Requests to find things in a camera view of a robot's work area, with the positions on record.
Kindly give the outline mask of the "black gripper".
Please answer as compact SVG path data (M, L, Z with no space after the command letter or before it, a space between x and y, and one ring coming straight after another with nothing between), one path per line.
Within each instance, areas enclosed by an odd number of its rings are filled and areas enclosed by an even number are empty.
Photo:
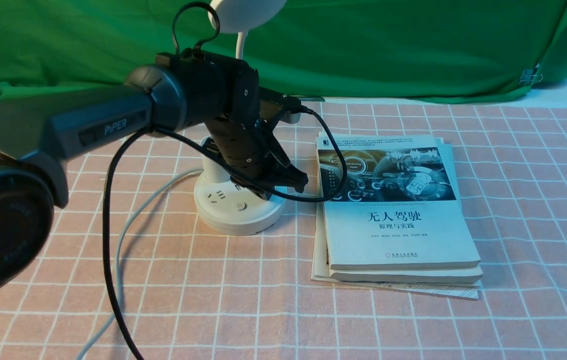
M309 183L308 175L295 166L276 166L277 162L270 155L261 134L264 125L260 116L256 116L247 128L240 122L224 117L205 122L222 159L238 173L244 174L244 177L229 176L235 185L249 190L264 201L269 201L271 191L279 188L303 193ZM246 178L261 186L249 183Z

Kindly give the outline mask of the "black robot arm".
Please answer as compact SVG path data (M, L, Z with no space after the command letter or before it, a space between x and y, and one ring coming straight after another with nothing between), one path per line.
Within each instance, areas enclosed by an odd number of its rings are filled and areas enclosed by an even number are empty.
M261 198L301 192L308 176L274 136L299 100L259 85L242 59L186 48L159 53L122 85L0 100L0 288L34 260L69 202L67 163L135 132L205 125L205 155Z

